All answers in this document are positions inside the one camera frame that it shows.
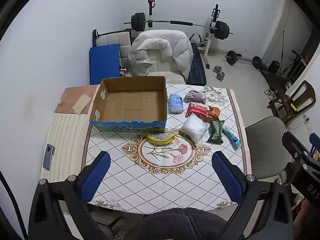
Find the green snack packet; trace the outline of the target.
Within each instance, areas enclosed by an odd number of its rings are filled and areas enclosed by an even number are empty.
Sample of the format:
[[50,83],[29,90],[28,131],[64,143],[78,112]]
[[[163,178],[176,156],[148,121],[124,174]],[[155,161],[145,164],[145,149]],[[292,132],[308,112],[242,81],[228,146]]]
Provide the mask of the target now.
[[209,124],[209,138],[208,142],[213,144],[222,144],[222,128],[224,120],[209,119],[207,123]]

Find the orange snack packet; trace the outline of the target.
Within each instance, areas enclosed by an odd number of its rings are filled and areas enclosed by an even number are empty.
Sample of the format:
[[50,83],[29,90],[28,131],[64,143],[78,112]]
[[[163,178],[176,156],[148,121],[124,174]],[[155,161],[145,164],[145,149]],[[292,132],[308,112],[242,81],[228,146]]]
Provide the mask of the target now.
[[218,120],[220,115],[220,110],[217,107],[210,106],[207,111],[207,116],[211,119]]

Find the red snack packet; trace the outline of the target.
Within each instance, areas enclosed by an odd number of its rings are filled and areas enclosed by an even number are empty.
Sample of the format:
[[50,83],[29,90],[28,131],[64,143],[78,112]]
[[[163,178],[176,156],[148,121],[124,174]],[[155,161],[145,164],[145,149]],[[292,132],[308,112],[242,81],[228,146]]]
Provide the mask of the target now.
[[207,108],[196,103],[189,104],[185,117],[188,118],[192,114],[195,114],[198,118],[200,118],[203,121],[206,121],[208,119]]

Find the white plastic bag pillow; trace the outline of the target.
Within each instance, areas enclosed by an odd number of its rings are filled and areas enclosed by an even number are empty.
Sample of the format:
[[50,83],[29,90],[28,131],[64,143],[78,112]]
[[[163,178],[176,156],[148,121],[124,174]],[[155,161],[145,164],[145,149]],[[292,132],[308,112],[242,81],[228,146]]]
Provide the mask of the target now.
[[195,144],[198,144],[207,134],[209,124],[195,114],[191,114],[180,128],[180,131],[188,135]]

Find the yellow-rimmed silver scrubber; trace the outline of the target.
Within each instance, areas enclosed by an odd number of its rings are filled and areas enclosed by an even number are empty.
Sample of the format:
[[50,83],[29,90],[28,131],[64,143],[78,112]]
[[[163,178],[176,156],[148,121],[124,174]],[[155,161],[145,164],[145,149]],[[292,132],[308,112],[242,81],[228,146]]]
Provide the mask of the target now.
[[178,132],[149,133],[147,139],[153,145],[168,145],[177,135]]

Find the light blue tissue pack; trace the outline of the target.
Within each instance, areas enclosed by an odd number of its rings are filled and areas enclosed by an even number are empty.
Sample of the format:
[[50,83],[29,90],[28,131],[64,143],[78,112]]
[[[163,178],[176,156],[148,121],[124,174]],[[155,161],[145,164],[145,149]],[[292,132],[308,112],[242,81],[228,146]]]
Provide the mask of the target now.
[[169,96],[169,112],[172,114],[181,114],[183,112],[182,98],[177,94]]

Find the blue smartphone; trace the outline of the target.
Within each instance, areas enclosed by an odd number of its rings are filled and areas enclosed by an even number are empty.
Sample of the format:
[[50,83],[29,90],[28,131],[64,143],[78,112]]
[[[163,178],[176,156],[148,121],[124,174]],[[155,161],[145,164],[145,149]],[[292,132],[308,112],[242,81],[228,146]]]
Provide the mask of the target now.
[[42,167],[47,171],[50,170],[50,165],[52,162],[54,152],[55,152],[55,147],[51,144],[47,144],[45,152],[44,152],[44,159],[43,159],[43,164],[42,164]]

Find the light blue tube packet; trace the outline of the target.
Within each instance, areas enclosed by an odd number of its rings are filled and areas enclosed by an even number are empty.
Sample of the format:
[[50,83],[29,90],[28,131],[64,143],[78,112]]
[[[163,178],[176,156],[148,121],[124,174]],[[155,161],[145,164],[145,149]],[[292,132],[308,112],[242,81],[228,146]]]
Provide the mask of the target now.
[[241,142],[238,137],[236,137],[228,127],[223,126],[222,132],[234,144],[234,146],[236,146],[237,148],[241,146]]

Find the floral white tablecloth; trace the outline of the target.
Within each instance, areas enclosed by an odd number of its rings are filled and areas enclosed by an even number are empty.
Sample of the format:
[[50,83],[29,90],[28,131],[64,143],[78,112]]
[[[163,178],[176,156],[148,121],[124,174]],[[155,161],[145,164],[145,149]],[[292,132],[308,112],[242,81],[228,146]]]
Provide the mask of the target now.
[[193,142],[181,132],[185,113],[168,113],[165,131],[174,134],[174,139],[163,146],[152,144],[139,127],[118,123],[115,128],[106,128],[98,118],[112,89],[111,81],[104,80],[93,106],[86,164],[105,151],[111,165],[92,205],[148,215],[173,207],[212,211],[232,204],[212,168],[212,155],[222,151],[232,164],[248,172],[251,167],[245,144],[235,146],[227,137],[220,144],[212,143],[209,131],[200,142]]

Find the pink table mat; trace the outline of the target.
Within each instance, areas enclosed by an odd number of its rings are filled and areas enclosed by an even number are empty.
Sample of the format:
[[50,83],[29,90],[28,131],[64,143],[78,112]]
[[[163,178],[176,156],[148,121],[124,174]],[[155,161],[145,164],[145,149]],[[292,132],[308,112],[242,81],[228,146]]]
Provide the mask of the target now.
[[55,113],[74,114],[75,112],[72,110],[72,107],[76,104],[76,102],[83,94],[86,94],[91,98],[91,100],[82,110],[81,114],[87,114],[97,87],[97,85],[89,85],[66,88],[60,98],[59,105],[57,105],[55,109]]

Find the purple crumpled cloth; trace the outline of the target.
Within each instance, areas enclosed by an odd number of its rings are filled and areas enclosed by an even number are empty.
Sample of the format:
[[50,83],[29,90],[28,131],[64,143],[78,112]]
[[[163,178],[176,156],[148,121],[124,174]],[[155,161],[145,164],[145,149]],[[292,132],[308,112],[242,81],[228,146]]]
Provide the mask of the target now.
[[206,98],[203,93],[196,90],[190,90],[184,97],[183,101],[185,103],[201,103],[206,104]]

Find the black weight bench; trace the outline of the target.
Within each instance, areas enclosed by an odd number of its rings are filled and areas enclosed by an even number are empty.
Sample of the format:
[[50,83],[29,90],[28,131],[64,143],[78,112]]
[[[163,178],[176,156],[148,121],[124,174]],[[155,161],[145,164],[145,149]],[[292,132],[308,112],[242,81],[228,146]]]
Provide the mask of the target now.
[[186,84],[196,85],[196,86],[205,86],[207,84],[206,74],[204,71],[204,66],[201,58],[201,54],[198,49],[198,43],[192,41],[192,38],[195,34],[191,35],[189,38],[191,42],[191,47],[193,49],[193,60],[191,63],[191,68],[189,76],[187,78]]

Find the open cardboard box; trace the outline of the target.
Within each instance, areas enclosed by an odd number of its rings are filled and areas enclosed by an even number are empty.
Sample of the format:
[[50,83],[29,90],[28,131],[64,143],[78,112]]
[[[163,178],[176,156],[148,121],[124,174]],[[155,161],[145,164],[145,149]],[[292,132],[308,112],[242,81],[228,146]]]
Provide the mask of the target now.
[[163,132],[168,94],[163,76],[104,79],[89,122],[100,131]]

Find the blue folded mat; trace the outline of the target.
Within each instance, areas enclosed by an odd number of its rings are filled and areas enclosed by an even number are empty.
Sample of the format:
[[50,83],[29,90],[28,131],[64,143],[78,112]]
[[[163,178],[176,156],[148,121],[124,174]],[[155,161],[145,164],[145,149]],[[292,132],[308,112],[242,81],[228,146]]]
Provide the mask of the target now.
[[89,50],[90,85],[99,85],[103,79],[120,77],[118,44],[92,47]]

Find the barbell on rack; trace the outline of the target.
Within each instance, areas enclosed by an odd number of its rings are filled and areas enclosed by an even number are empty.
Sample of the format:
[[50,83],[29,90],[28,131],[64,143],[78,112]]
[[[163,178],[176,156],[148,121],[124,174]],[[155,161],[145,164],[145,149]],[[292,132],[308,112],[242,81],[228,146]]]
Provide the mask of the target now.
[[143,12],[135,13],[131,16],[130,22],[124,22],[125,25],[129,24],[131,25],[131,29],[134,31],[145,31],[146,26],[149,28],[153,27],[154,23],[168,23],[171,25],[183,25],[183,26],[189,26],[189,27],[201,27],[208,29],[211,34],[214,35],[214,37],[218,40],[225,40],[229,37],[229,35],[233,35],[233,33],[230,31],[229,25],[222,21],[216,21],[214,23],[214,26],[208,26],[208,25],[201,25],[201,24],[195,24],[192,22],[185,22],[185,21],[176,21],[176,20],[147,20],[146,16]]

